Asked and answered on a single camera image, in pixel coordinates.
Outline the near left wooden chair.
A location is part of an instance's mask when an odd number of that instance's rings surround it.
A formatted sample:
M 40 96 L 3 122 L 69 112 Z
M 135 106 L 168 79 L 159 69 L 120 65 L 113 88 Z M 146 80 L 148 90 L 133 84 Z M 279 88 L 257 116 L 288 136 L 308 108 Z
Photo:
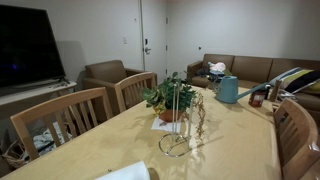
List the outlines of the near left wooden chair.
M 66 94 L 35 105 L 13 115 L 11 121 L 20 140 L 28 147 L 33 145 L 28 125 L 43 121 L 59 147 L 62 143 L 54 123 L 57 123 L 64 142 L 68 142 L 112 117 L 106 89 L 98 87 Z M 31 158 L 33 161 L 38 157 L 36 153 L 32 153 Z

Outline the white paper under plant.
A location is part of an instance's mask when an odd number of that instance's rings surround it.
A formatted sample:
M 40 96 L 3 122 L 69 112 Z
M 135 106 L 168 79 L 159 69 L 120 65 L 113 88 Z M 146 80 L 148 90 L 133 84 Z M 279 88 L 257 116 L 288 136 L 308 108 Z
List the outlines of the white paper under plant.
M 153 124 L 151 126 L 152 130 L 162 130 L 167 132 L 173 132 L 177 131 L 179 132 L 181 128 L 181 122 L 178 121 L 176 124 L 173 124 L 172 122 L 165 122 L 159 117 L 156 117 L 153 121 Z

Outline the wooden chair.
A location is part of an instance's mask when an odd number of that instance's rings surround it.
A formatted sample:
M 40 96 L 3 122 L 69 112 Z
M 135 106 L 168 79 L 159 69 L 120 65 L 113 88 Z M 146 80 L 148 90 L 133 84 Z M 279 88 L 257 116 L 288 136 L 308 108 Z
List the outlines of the wooden chair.
M 120 112 L 124 112 L 142 102 L 143 90 L 155 85 L 155 74 L 153 72 L 139 73 L 116 83 L 114 88 Z
M 64 142 L 68 142 L 112 117 L 106 89 L 98 87 L 66 94 L 35 105 L 13 115 L 11 121 L 20 140 L 28 147 L 33 145 L 28 125 L 43 121 L 59 147 L 62 143 L 54 123 L 57 123 Z M 31 158 L 33 161 L 38 157 L 36 153 L 32 153 Z
M 319 160 L 319 132 L 309 112 L 285 99 L 274 113 L 278 153 L 284 180 L 300 180 Z

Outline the white tv stand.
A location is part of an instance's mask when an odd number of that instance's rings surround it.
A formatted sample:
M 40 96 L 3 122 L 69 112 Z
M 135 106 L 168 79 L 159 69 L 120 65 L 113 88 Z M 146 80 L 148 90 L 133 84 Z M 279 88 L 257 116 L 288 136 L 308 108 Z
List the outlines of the white tv stand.
M 72 81 L 70 81 L 69 83 L 66 83 L 66 82 L 56 83 L 56 84 L 47 85 L 47 86 L 32 89 L 32 90 L 27 90 L 27 91 L 23 91 L 23 92 L 19 92 L 19 93 L 1 96 L 0 97 L 0 106 L 10 104 L 13 102 L 17 102 L 17 101 L 21 101 L 21 100 L 28 99 L 28 98 L 40 96 L 40 95 L 45 95 L 48 93 L 54 93 L 54 92 L 58 92 L 61 90 L 70 89 L 70 88 L 75 87 L 76 85 L 77 85 L 77 83 L 72 82 Z

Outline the wicker basket with cloth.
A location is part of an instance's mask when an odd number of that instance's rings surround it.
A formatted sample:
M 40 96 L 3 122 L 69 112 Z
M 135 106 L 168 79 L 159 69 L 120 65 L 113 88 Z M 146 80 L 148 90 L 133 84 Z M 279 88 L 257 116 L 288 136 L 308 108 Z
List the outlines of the wicker basket with cloth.
M 45 127 L 32 133 L 32 142 L 33 145 L 28 147 L 22 141 L 16 140 L 2 154 L 2 157 L 9 165 L 18 169 L 32 161 L 32 153 L 40 157 L 58 147 L 51 131 Z

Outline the potted green plant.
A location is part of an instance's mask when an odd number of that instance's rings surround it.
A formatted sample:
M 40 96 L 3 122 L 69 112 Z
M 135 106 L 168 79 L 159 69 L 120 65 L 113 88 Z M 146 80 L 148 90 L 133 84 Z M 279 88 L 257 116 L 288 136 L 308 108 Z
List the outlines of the potted green plant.
M 178 109 L 180 111 L 185 112 L 190 107 L 196 108 L 199 116 L 196 132 L 198 137 L 203 135 L 203 125 L 206 116 L 204 97 L 201 92 L 192 88 L 187 79 L 181 79 L 178 72 L 174 72 L 158 86 L 144 88 L 142 98 L 146 101 L 146 107 L 152 107 L 158 116 L 161 116 L 168 110 L 172 110 L 173 100 L 176 98 L 178 98 Z

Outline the white tissue roll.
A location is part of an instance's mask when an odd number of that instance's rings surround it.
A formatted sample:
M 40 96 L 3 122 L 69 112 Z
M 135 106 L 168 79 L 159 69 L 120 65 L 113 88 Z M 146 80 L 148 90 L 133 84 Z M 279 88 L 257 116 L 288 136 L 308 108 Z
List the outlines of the white tissue roll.
M 154 168 L 148 168 L 143 161 L 139 161 L 95 180 L 160 180 L 160 177 Z

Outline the teal watering can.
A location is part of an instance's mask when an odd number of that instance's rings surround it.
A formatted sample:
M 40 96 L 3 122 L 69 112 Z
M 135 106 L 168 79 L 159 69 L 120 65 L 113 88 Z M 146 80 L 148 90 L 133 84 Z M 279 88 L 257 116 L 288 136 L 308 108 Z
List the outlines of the teal watering can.
M 235 104 L 239 99 L 257 91 L 267 85 L 267 82 L 262 83 L 249 89 L 241 94 L 238 93 L 238 78 L 236 76 L 224 76 L 219 84 L 215 98 L 223 103 Z

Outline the black flat screen television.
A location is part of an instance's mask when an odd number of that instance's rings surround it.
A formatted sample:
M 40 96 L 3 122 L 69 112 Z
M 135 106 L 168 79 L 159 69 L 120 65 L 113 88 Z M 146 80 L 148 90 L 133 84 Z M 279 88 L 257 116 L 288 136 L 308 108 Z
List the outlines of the black flat screen television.
M 0 87 L 64 76 L 47 11 L 0 5 Z

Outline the brown leather sofa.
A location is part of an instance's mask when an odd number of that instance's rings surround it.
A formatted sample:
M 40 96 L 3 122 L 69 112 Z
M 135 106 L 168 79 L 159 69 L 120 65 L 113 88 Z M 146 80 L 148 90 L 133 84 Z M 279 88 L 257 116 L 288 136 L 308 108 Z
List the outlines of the brown leather sofa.
M 271 81 L 278 75 L 296 67 L 320 70 L 320 62 L 316 60 L 205 54 L 201 61 L 187 66 L 187 80 L 194 86 L 208 87 L 210 81 L 206 78 L 206 74 L 209 71 L 209 64 L 218 62 L 224 63 L 231 74 L 239 79 L 239 86 L 245 88 Z M 296 97 L 298 103 L 319 122 L 319 90 L 306 88 L 297 92 Z

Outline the right wooden chair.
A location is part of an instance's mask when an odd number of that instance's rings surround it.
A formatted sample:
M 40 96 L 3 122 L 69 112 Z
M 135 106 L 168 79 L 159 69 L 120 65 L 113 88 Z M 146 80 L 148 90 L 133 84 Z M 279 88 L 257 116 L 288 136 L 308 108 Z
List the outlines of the right wooden chair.
M 319 160 L 319 132 L 309 112 L 285 99 L 274 113 L 278 153 L 284 180 L 300 180 Z

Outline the far left wooden chair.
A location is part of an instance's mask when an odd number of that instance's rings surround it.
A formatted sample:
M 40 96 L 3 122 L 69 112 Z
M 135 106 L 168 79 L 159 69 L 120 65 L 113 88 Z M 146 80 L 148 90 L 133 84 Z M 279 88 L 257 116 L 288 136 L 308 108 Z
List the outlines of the far left wooden chair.
M 142 102 L 143 90 L 155 85 L 155 74 L 153 72 L 139 73 L 116 83 L 114 88 L 120 112 L 124 112 Z

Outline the striped cushion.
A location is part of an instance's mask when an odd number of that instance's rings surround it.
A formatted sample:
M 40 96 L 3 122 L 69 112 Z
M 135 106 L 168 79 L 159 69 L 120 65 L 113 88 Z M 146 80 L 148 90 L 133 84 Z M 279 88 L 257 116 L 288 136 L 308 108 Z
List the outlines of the striped cushion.
M 272 80 L 269 84 L 274 86 L 280 80 L 280 88 L 292 94 L 306 92 L 312 94 L 320 93 L 320 71 L 296 67 L 290 69 Z

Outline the red jar with black lid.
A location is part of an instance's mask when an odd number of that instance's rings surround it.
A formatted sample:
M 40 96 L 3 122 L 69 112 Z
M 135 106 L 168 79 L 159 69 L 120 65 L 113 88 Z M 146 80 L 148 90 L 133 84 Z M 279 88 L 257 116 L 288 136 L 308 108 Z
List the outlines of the red jar with black lid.
M 266 95 L 265 89 L 259 89 L 259 90 L 254 91 L 250 95 L 249 105 L 252 107 L 261 107 L 262 103 L 265 99 L 265 95 Z

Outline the metal paper towel holder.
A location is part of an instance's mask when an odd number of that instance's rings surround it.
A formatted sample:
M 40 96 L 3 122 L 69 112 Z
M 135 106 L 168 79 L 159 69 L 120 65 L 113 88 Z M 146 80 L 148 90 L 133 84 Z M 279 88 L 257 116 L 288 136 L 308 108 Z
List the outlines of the metal paper towel holder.
M 188 153 L 190 150 L 190 132 L 191 124 L 187 125 L 187 136 L 184 136 L 178 130 L 178 124 L 180 120 L 178 119 L 179 114 L 179 97 L 180 97 L 180 84 L 175 83 L 173 85 L 173 104 L 172 104 L 172 130 L 163 135 L 158 146 L 162 153 L 166 156 L 178 158 Z

